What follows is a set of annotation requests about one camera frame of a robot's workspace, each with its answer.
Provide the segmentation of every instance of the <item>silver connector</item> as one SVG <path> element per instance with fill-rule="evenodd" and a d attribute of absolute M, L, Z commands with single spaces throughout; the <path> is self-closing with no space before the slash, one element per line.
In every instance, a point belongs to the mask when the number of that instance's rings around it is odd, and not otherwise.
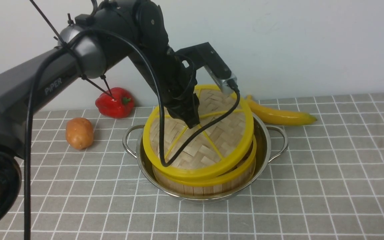
<path fill-rule="evenodd" d="M 229 80 L 233 80 L 235 83 L 237 83 L 236 82 L 236 76 L 235 76 L 235 74 L 231 74 L 230 75 L 230 78 L 228 78 L 228 79 L 220 79 L 220 78 L 217 78 L 215 75 L 214 75 L 214 73 L 213 73 L 213 71 L 212 70 L 210 70 L 210 68 L 206 65 L 206 66 L 204 66 L 204 68 L 205 68 L 205 70 L 207 70 L 207 72 L 208 72 L 208 74 L 211 76 L 211 78 L 213 79 L 213 81 L 216 83 L 216 85 L 220 88 L 220 91 L 223 93 L 223 94 L 226 94 L 226 95 L 230 95 L 230 94 L 232 94 L 233 93 L 233 90 L 232 90 L 232 88 L 230 88 L 230 86 L 228 85 L 228 81 Z"/>

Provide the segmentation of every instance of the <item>black cable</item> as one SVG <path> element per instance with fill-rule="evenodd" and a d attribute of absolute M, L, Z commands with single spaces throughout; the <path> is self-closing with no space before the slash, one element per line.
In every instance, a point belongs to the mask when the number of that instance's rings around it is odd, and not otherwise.
<path fill-rule="evenodd" d="M 44 14 L 39 10 L 38 6 L 36 6 L 36 4 L 33 2 L 33 0 L 31 0 L 31 2 L 38 9 L 38 11 L 41 13 L 41 15 L 47 21 L 49 26 L 53 29 L 53 31 L 56 32 L 54 27 L 52 27 L 51 23 L 44 16 Z M 128 40 L 127 38 L 125 38 L 125 37 L 123 37 L 123 36 L 121 36 L 119 34 L 116 34 L 116 33 L 113 33 L 113 32 L 107 31 L 107 30 L 102 30 L 102 29 L 87 29 L 87 30 L 84 30 L 84 31 L 80 32 L 79 34 L 77 34 L 68 44 L 64 44 L 63 40 L 60 38 L 60 35 L 56 32 L 57 33 L 56 35 L 58 35 L 59 39 L 61 40 L 61 43 L 62 43 L 63 47 L 61 49 L 59 49 L 57 52 L 55 52 L 54 54 L 52 54 L 51 56 L 49 56 L 49 58 L 45 59 L 44 62 L 40 65 L 40 67 L 38 68 L 37 74 L 35 76 L 35 79 L 34 79 L 34 81 L 31 84 L 31 91 L 30 91 L 30 94 L 29 94 L 27 119 L 26 119 L 25 166 L 24 166 L 24 173 L 25 173 L 25 183 L 24 183 L 24 195 L 25 195 L 24 196 L 25 197 L 25 204 L 24 204 L 24 213 L 25 213 L 25 216 L 24 216 L 24 228 L 25 228 L 25 231 L 24 231 L 24 239 L 25 240 L 30 240 L 30 233 L 31 233 L 31 208 L 30 208 L 30 164 L 31 164 L 31 162 L 30 161 L 31 161 L 31 148 L 32 148 L 31 145 L 32 145 L 33 106 L 34 106 L 34 101 L 35 101 L 35 98 L 34 98 L 35 97 L 35 92 L 36 92 L 36 90 L 38 88 L 38 82 L 41 80 L 41 77 L 42 77 L 42 75 L 44 73 L 44 70 L 48 67 L 48 65 L 52 61 L 54 61 L 55 59 L 57 59 L 58 57 L 60 57 L 62 54 L 66 53 L 66 52 L 69 52 L 77 60 L 77 63 L 79 65 L 79 68 L 80 68 L 81 73 L 82 73 L 82 78 L 86 78 L 86 76 L 83 74 L 82 67 L 81 67 L 81 62 L 79 61 L 79 57 L 75 53 L 73 53 L 73 50 L 71 50 L 70 47 L 73 44 L 75 44 L 76 41 L 78 41 L 80 38 L 82 38 L 83 36 L 85 36 L 87 33 L 90 33 L 90 32 L 92 32 L 92 33 L 103 33 L 103 34 L 115 37 L 115 38 L 117 38 L 119 40 L 122 40 L 123 42 L 127 43 L 134 51 L 136 51 L 136 53 L 144 61 L 147 69 L 151 73 L 151 77 L 152 77 L 152 80 L 154 81 L 154 85 L 155 85 L 155 89 L 156 89 L 158 105 L 159 105 L 159 108 L 160 108 L 160 111 L 159 111 L 160 112 L 160 133 L 165 132 L 165 130 L 164 130 L 164 127 L 165 127 L 164 126 L 165 125 L 164 124 L 165 123 L 165 111 L 164 111 L 164 104 L 162 102 L 160 83 L 159 83 L 158 77 L 157 77 L 157 75 L 156 75 L 156 73 L 155 73 L 151 63 L 149 62 L 149 60 L 146 58 L 145 54 L 143 53 L 142 50 L 140 50 L 139 47 L 137 47 L 130 40 Z M 192 77 L 195 75 L 195 70 L 193 71 L 192 74 L 193 75 L 191 76 L 191 80 L 192 80 Z M 180 147 L 180 149 L 178 149 L 178 151 L 175 153 L 175 155 L 168 162 L 165 161 L 165 156 L 164 156 L 164 144 L 163 144 L 164 143 L 164 137 L 163 137 L 163 134 L 160 134 L 160 142 L 159 142 L 160 160 L 161 160 L 161 164 L 163 166 L 165 166 L 165 167 L 170 166 L 175 161 L 175 159 L 178 157 L 178 155 L 180 155 L 180 153 L 184 150 L 184 148 L 195 137 L 197 137 L 203 131 L 207 130 L 209 127 L 213 126 L 214 124 L 216 124 L 216 123 L 220 122 L 221 120 L 223 120 L 224 118 L 226 118 L 229 114 L 231 114 L 237 108 L 237 106 L 239 105 L 239 100 L 241 98 L 241 95 L 239 93 L 238 87 L 236 86 L 235 82 L 232 81 L 230 83 L 230 87 L 236 93 L 236 102 L 232 106 L 232 108 L 230 108 L 230 110 L 227 111 L 222 116 L 218 117 L 214 121 L 206 124 L 205 126 L 200 128 L 198 131 L 194 132 L 194 134 L 192 134 L 183 143 L 183 145 Z"/>
<path fill-rule="evenodd" d="M 32 122 L 33 122 L 33 106 L 35 101 L 35 92 L 38 88 L 44 70 L 51 62 L 66 53 L 65 48 L 60 48 L 46 58 L 37 70 L 35 80 L 32 81 L 31 91 L 29 94 L 28 111 L 26 117 L 26 136 L 25 136 L 25 166 L 24 166 L 24 239 L 30 240 L 31 236 L 31 191 L 30 191 L 30 171 L 31 171 L 31 149 L 32 149 Z"/>

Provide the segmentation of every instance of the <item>woven bamboo lid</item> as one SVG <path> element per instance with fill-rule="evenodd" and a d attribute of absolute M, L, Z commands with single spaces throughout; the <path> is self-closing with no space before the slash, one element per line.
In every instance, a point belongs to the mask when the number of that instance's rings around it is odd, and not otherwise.
<path fill-rule="evenodd" d="M 236 95 L 222 94 L 216 85 L 199 85 L 195 93 L 200 100 L 198 114 L 201 124 L 189 129 L 178 119 L 165 117 L 164 153 L 166 162 L 180 146 L 202 126 L 227 112 Z M 148 118 L 143 132 L 143 148 L 152 164 L 164 174 L 177 179 L 209 179 L 229 171 L 244 158 L 253 140 L 253 115 L 241 99 L 236 110 L 222 121 L 198 135 L 169 167 L 159 158 L 159 108 Z"/>

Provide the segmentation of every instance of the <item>pepper stem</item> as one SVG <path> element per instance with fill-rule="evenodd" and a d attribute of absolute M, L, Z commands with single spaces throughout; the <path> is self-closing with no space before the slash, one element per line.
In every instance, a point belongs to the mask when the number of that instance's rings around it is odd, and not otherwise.
<path fill-rule="evenodd" d="M 127 103 L 129 103 L 131 101 L 131 98 L 126 98 L 126 97 L 123 97 L 122 98 L 122 103 L 125 105 Z"/>

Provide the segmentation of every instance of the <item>toy vegetable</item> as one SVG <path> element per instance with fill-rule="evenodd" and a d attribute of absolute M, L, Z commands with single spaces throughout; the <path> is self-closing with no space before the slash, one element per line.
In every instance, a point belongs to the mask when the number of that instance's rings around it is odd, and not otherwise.
<path fill-rule="evenodd" d="M 76 117 L 66 123 L 66 141 L 76 150 L 93 144 L 94 129 L 88 119 Z"/>
<path fill-rule="evenodd" d="M 128 117 L 134 108 L 134 100 L 131 94 L 123 88 L 111 88 L 110 92 L 115 99 L 106 93 L 102 93 L 96 100 L 96 107 L 99 112 L 111 118 Z"/>

